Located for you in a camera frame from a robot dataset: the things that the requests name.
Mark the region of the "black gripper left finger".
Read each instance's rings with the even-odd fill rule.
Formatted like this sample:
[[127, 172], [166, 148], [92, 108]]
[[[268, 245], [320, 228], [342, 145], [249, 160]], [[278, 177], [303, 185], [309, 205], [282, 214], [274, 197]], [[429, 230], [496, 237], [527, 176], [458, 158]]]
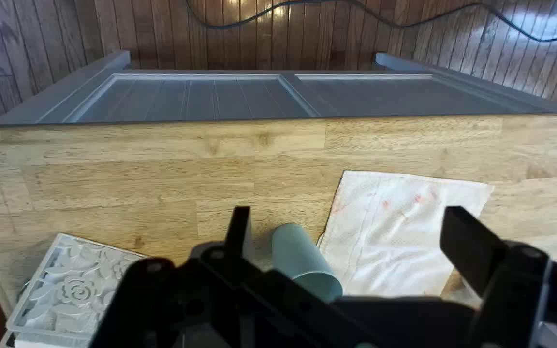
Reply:
[[251, 214], [249, 206], [235, 206], [229, 216], [224, 245], [237, 255], [243, 255], [249, 245], [249, 230], [251, 230], [249, 214]]

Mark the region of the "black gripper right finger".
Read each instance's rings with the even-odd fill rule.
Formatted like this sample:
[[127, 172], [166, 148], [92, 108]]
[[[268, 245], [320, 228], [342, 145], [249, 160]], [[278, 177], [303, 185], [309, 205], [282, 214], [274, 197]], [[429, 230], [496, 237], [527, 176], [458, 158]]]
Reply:
[[506, 243], [463, 206], [444, 208], [438, 247], [477, 295], [506, 253]]

